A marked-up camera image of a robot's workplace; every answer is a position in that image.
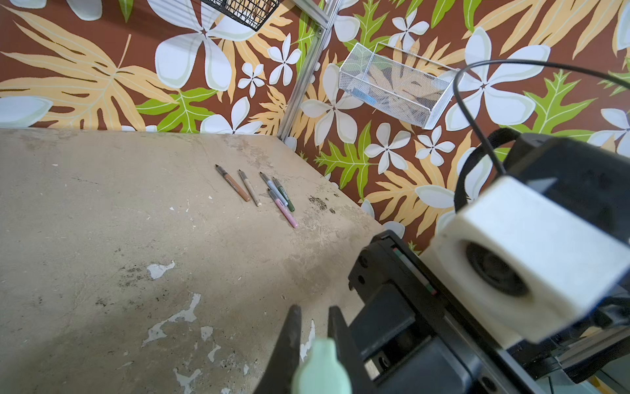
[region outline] marker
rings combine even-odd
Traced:
[[[273,183],[276,185],[276,187],[278,188],[278,191],[280,192],[280,194],[282,195],[282,197],[284,197],[284,199],[289,203],[289,210],[291,212],[293,212],[295,210],[295,207],[293,206],[293,203],[291,202],[291,200],[289,199],[289,195],[287,194],[287,191],[284,190],[284,188],[282,187],[282,184],[280,184],[280,181],[276,179],[276,177],[272,177],[273,179]]]
[[[280,194],[280,191],[278,190],[278,188],[273,184],[272,180],[269,179],[268,176],[266,176],[263,173],[260,173],[260,176],[263,177],[263,180],[265,181],[265,183],[267,184],[267,186],[269,186],[270,189],[272,189],[277,195],[278,197],[280,197],[280,202],[284,204],[284,206],[286,207],[289,203],[284,199],[284,197],[282,197],[282,194]]]
[[[236,192],[238,194],[241,195],[241,197],[243,198],[243,200],[245,201],[249,201],[249,196],[247,195],[247,193],[245,192],[245,190],[243,190],[242,187],[240,187],[238,185],[238,183],[236,183],[236,181],[234,180],[233,177],[230,176],[230,174],[227,173],[226,170],[224,170],[223,168],[221,168],[221,166],[219,166],[218,164],[214,165],[214,168],[217,169],[217,171],[221,174],[221,176],[234,188],[234,190],[236,190]]]
[[[280,208],[280,211],[282,211],[282,214],[284,215],[284,217],[287,218],[291,226],[293,226],[293,228],[297,228],[297,221],[295,221],[293,216],[291,216],[291,214],[287,211],[287,208],[285,208],[285,206],[282,204],[282,201],[280,201],[281,195],[277,194],[270,188],[267,189],[267,192],[272,197],[272,200],[276,203],[278,208]]]
[[[249,194],[251,194],[251,198],[254,200],[254,204],[256,204],[257,207],[261,206],[262,203],[258,199],[258,195],[256,195],[256,192],[254,191],[254,186],[252,186],[249,179],[247,179],[247,175],[245,175],[245,173],[241,170],[238,170],[238,173],[241,176],[243,183],[245,183],[245,187],[247,188],[247,190],[249,190]]]

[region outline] black wire basket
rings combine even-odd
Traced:
[[[280,5],[280,0],[201,0],[235,21],[258,31]]]

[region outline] wire mesh basket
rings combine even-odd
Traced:
[[[381,45],[455,71],[400,48]],[[442,77],[427,74],[377,55],[357,43],[341,65],[339,87],[390,116],[423,129],[432,129],[453,97],[453,76],[452,73]]]
[[[280,5],[280,0],[201,0],[235,21],[258,31]]]

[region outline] brown marker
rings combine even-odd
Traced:
[[[241,195],[243,200],[249,201],[249,196],[247,195],[245,190],[243,190],[243,188],[240,187],[238,183],[236,183],[234,178],[231,177],[230,174],[228,174],[227,171],[221,168],[221,166],[219,166],[218,164],[215,164],[214,166],[215,168],[217,168],[217,171],[221,174],[221,176],[225,178],[225,180],[234,188],[234,190],[236,190],[236,192]]]

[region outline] black strap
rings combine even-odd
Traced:
[[[492,149],[496,149],[503,144],[516,140],[519,136],[520,133],[518,131],[502,127],[501,129],[492,132],[492,134],[488,136],[488,140],[492,145]],[[468,159],[464,163],[462,171],[459,174],[459,178],[457,179],[457,186],[455,187],[455,212],[459,211],[468,204],[466,191],[464,190],[466,176],[481,161],[481,159],[483,159],[483,156],[486,156],[486,152],[482,146],[478,146],[474,151],[472,151],[471,155],[468,156]]]

